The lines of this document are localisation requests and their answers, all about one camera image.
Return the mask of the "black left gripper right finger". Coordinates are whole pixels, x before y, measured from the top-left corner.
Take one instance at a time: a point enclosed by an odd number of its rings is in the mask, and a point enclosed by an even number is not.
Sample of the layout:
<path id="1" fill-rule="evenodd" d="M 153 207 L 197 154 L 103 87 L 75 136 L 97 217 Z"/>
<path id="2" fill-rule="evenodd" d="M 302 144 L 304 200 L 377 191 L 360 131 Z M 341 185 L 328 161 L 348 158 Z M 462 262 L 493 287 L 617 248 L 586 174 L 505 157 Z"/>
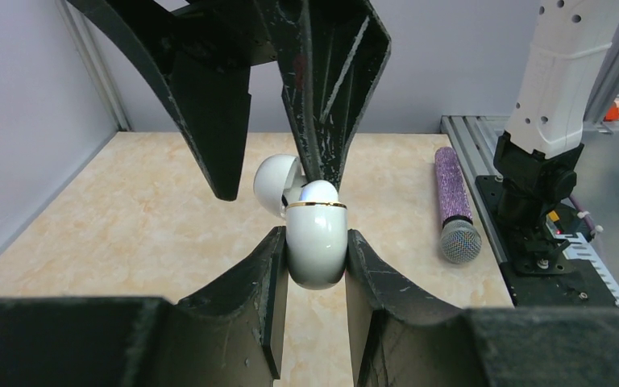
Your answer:
<path id="1" fill-rule="evenodd" d="M 347 236 L 355 385 L 619 386 L 618 308 L 459 308 Z"/>

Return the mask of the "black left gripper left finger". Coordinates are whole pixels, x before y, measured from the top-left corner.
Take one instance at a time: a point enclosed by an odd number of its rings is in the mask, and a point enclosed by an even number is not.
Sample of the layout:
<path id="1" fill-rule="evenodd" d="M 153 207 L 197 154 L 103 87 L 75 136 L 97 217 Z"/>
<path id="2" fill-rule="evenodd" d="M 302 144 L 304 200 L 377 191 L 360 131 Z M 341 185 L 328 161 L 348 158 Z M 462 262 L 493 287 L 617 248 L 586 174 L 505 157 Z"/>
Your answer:
<path id="1" fill-rule="evenodd" d="M 0 386 L 270 386 L 280 379 L 285 228 L 195 293 L 0 298 Z"/>

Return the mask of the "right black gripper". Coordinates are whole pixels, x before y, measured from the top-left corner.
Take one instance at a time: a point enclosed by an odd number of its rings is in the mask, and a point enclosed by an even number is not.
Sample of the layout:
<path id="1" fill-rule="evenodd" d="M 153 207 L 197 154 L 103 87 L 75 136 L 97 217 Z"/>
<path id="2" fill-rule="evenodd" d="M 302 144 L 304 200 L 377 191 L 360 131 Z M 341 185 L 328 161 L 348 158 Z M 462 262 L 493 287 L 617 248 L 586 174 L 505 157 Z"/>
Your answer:
<path id="1" fill-rule="evenodd" d="M 214 196 L 239 192 L 250 68 L 276 61 L 309 181 L 340 187 L 392 40 L 371 2 L 73 1 L 130 61 L 182 134 Z"/>

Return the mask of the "white square charging case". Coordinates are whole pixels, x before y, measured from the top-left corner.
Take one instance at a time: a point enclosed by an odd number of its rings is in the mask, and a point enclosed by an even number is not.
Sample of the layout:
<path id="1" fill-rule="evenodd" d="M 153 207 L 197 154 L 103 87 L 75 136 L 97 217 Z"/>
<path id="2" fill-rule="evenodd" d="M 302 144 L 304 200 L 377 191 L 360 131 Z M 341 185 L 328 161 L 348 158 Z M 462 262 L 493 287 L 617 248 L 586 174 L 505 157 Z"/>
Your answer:
<path id="1" fill-rule="evenodd" d="M 304 289 L 336 285 L 346 268 L 347 206 L 338 202 L 300 202 L 304 185 L 297 156 L 276 154 L 258 167 L 253 192 L 259 204 L 285 221 L 289 274 Z"/>

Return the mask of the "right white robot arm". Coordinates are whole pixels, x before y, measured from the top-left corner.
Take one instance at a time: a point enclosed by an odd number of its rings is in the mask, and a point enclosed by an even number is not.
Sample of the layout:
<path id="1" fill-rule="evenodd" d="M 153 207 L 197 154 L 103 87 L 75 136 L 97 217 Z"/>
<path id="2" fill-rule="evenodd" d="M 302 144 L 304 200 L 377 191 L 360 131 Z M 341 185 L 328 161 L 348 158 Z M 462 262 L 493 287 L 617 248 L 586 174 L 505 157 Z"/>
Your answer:
<path id="1" fill-rule="evenodd" d="M 270 60 L 303 169 L 339 184 L 390 53 L 368 1 L 75 1 L 130 60 L 177 124 L 214 195 L 236 199 L 247 81 Z M 573 190 L 583 116 L 619 21 L 619 1 L 544 1 L 526 73 L 494 165 L 488 204 L 515 261 L 565 247 L 547 214 Z M 347 233 L 347 306 L 358 386 L 619 386 L 619 309 L 461 310 L 389 267 Z"/>

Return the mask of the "purple glitter microphone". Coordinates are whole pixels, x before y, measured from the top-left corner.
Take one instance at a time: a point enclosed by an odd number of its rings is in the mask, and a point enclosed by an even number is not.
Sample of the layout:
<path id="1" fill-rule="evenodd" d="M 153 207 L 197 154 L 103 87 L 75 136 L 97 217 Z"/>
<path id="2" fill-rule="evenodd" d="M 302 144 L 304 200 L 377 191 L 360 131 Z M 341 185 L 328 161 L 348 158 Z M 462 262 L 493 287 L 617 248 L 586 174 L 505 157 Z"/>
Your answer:
<path id="1" fill-rule="evenodd" d="M 482 238 L 473 224 L 463 171 L 452 147 L 436 150 L 434 171 L 442 226 L 441 253 L 453 264 L 469 263 L 480 254 Z"/>

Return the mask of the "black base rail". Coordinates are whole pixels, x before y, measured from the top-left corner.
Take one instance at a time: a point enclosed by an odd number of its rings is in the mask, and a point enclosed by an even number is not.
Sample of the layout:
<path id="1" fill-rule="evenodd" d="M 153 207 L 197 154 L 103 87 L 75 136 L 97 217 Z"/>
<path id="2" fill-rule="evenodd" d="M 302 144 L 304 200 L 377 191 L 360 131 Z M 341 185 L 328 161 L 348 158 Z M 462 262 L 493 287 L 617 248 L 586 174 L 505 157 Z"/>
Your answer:
<path id="1" fill-rule="evenodd" d="M 573 207 L 559 204 L 540 227 L 520 230 L 497 219 L 503 194 L 498 176 L 477 176 L 473 193 L 516 307 L 619 308 L 619 285 L 584 235 L 584 222 Z"/>

